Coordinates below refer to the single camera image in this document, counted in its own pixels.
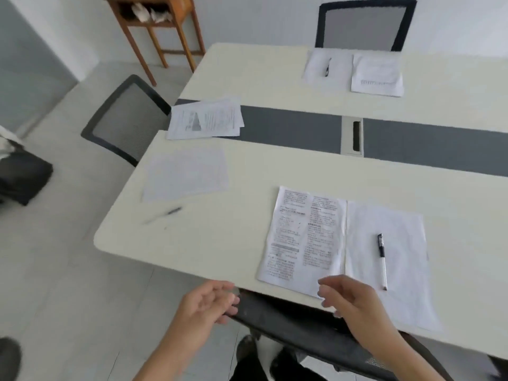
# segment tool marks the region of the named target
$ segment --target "office chair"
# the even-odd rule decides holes
[[[316,48],[399,52],[416,0],[355,0],[322,4]]]
[[[138,165],[171,107],[139,76],[130,75],[92,116],[81,136]]]

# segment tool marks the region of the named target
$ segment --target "wooden leg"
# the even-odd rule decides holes
[[[194,23],[194,29],[196,30],[196,36],[198,37],[199,49],[203,52],[203,55],[206,53],[205,44],[203,43],[203,36],[201,36],[201,28],[199,27],[198,15],[196,13],[196,6],[194,5],[194,0],[190,1],[192,3],[192,21]]]
[[[182,25],[180,22],[178,22],[175,19],[175,27],[176,31],[178,32],[178,36],[180,36],[180,41],[182,43],[183,51],[185,52],[185,55],[187,56],[187,60],[189,62],[189,65],[191,66],[192,72],[196,70],[196,63],[194,62],[194,58],[192,57],[191,51],[189,50],[189,47],[187,45],[187,39],[185,38],[185,35],[183,34]]]
[[[152,27],[146,27],[148,30],[148,34],[150,35],[150,38],[152,39],[153,46],[156,47],[156,51],[161,58],[162,65],[164,68],[168,67],[168,63],[166,63],[166,58],[164,57],[164,53],[162,52],[161,45],[158,43],[156,33],[153,31]]]
[[[122,28],[122,31],[124,31],[125,37],[129,41],[129,44],[132,47],[132,50],[136,54],[136,57],[138,58],[139,63],[141,63],[143,70],[145,70],[146,76],[148,76],[150,82],[155,87],[157,85],[156,79],[153,78],[152,72],[150,72],[148,65],[145,62],[145,59],[141,55],[138,45],[134,41],[134,38],[132,37],[132,34],[129,31],[129,27],[124,23],[124,19],[120,15],[120,11],[118,9],[118,4],[114,1],[108,1],[108,2],[109,2],[109,5],[111,6],[111,9],[113,10],[113,13],[115,14],[116,19],[118,20],[118,24],[120,24],[120,28]]]

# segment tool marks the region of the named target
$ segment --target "wooden stand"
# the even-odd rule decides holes
[[[150,79],[150,82],[155,87],[157,85],[155,79],[153,78],[152,73],[148,69],[148,65],[145,62],[145,59],[141,55],[139,48],[132,37],[129,27],[145,27],[148,30],[148,34],[153,41],[153,45],[156,47],[157,53],[161,58],[162,65],[164,68],[168,67],[168,63],[166,63],[166,59],[164,58],[165,54],[171,55],[185,55],[191,66],[192,72],[196,69],[196,63],[194,62],[193,55],[203,56],[205,54],[205,45],[203,44],[203,38],[201,36],[201,30],[199,27],[198,16],[196,15],[196,8],[194,6],[194,0],[107,0],[113,13],[115,14],[116,19],[118,20],[118,24],[124,31],[127,40],[130,43],[130,46],[134,50],[134,53],[139,59],[141,66],[146,72],[146,76]],[[123,3],[135,4],[137,2],[140,3],[154,3],[154,4],[167,4],[169,6],[169,11],[173,16],[173,21],[163,21],[161,23],[155,23],[153,21],[147,21],[142,23],[139,20],[126,20],[120,13],[120,5]],[[182,23],[185,18],[189,15],[192,16],[192,20],[194,22],[194,28],[196,29],[196,36],[198,37],[199,48],[198,51],[191,51],[187,45],[187,39],[183,34]],[[182,43],[183,50],[169,50],[169,49],[161,49],[161,45],[159,44],[154,28],[176,28],[178,32],[178,36],[180,37],[180,41]]]

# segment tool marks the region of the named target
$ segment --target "paper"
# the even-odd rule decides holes
[[[186,148],[151,160],[143,202],[175,201],[228,189],[228,168],[221,148]]]
[[[239,136],[241,127],[244,123],[238,98],[181,104],[171,108],[166,139]]]
[[[381,233],[388,291],[382,290]],[[423,217],[348,201],[346,235],[346,275],[376,289],[392,320],[441,330],[431,302]]]
[[[322,90],[351,89],[352,53],[346,50],[315,48],[308,53],[303,80]]]
[[[393,321],[439,331],[427,260],[421,215],[281,187],[257,278],[317,297],[320,278],[346,274],[376,289]]]
[[[401,97],[404,84],[398,55],[355,54],[351,91]]]
[[[318,279],[338,273],[346,201],[279,189],[257,278],[317,297]]]

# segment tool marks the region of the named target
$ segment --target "hand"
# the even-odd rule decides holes
[[[322,278],[318,295],[323,307],[335,307],[356,340],[374,357],[390,365],[406,342],[393,326],[376,291],[346,275]]]
[[[173,358],[177,356],[182,371],[204,345],[213,325],[226,324],[229,318],[224,314],[238,313],[234,305],[240,299],[230,293],[234,286],[226,281],[207,281],[182,298],[158,348],[170,352]]]

